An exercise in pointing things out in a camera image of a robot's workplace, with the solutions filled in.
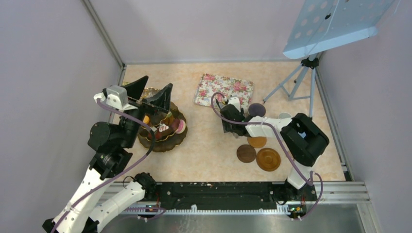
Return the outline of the round biscuit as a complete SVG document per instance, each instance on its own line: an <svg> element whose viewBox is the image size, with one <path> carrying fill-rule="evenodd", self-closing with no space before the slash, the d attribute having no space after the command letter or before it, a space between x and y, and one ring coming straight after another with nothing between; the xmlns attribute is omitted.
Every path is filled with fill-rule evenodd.
<svg viewBox="0 0 412 233"><path fill-rule="evenodd" d="M144 116L142 122L143 122L144 124L149 125L149 124L150 124L150 118L149 118L148 116Z"/></svg>

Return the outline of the dark wooden coaster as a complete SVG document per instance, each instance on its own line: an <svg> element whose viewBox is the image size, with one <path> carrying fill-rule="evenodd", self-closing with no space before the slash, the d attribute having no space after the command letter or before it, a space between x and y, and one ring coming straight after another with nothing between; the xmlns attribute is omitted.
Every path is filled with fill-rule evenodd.
<svg viewBox="0 0 412 233"><path fill-rule="evenodd" d="M251 163L256 158L256 150L250 145L241 145L236 151L237 158L243 163Z"/></svg>

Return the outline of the pink frosted donut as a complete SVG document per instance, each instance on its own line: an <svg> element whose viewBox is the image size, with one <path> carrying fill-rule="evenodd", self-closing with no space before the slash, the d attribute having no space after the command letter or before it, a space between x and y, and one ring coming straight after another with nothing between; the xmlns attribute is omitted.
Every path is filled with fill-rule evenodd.
<svg viewBox="0 0 412 233"><path fill-rule="evenodd" d="M186 129L186 122L182 119L180 119L179 124L178 124L178 128L175 131L176 134L181 134L185 131Z"/></svg>

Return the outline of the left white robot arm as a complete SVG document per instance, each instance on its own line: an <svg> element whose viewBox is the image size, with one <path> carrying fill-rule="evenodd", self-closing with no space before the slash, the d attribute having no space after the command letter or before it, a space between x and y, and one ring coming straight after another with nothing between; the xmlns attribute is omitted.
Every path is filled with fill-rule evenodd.
<svg viewBox="0 0 412 233"><path fill-rule="evenodd" d="M140 200L151 200L156 183L148 173L140 173L115 196L99 204L106 189L132 169L129 161L140 128L151 137L152 128L144 123L149 114L167 113L173 85L170 83L154 96L145 99L142 93L148 77L124 86L113 85L94 96L102 108L120 115L118 124L95 123L89 132L88 145L95 151L79 187L56 217L47 219L43 229L48 233L99 233L124 209Z"/></svg>

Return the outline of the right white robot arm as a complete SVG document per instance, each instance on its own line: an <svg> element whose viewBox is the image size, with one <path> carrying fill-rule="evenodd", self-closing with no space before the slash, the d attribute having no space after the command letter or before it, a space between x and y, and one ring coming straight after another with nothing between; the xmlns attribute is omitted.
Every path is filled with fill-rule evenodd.
<svg viewBox="0 0 412 233"><path fill-rule="evenodd" d="M285 194L291 200L304 195L304 185L312 185L312 168L329 145L329 138L309 116L290 118L245 117L233 104L219 110L224 132L238 136L276 138L292 164Z"/></svg>

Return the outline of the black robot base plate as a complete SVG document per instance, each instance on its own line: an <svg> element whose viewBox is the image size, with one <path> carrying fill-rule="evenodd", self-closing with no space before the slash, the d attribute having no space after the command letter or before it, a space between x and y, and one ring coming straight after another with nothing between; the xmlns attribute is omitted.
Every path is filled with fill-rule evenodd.
<svg viewBox="0 0 412 233"><path fill-rule="evenodd" d="M140 203L167 210L274 210L317 200L314 186L286 182L163 182Z"/></svg>

